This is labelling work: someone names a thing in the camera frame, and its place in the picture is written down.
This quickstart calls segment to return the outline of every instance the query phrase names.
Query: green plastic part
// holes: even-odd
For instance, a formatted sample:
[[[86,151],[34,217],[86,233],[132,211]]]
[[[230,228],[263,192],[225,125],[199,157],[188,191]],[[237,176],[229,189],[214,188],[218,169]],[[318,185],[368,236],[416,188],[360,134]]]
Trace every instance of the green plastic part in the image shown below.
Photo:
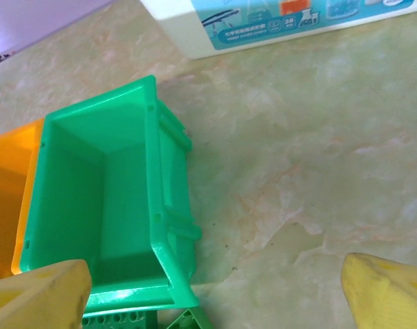
[[[200,307],[189,308],[167,329],[213,329],[213,325]]]
[[[155,310],[147,312],[118,312],[82,319],[83,329],[157,329]]]
[[[198,306],[190,150],[152,76],[49,114],[21,271],[86,260],[86,315]]]

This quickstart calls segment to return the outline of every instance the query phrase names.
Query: marble floor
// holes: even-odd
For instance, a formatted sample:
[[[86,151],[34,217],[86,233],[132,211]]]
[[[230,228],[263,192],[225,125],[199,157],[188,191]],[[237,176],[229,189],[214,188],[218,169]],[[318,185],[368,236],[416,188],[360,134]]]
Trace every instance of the marble floor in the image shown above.
[[[417,13],[189,61],[120,0],[0,64],[0,133],[148,74],[194,143],[216,328],[354,328],[344,255],[417,265]]]

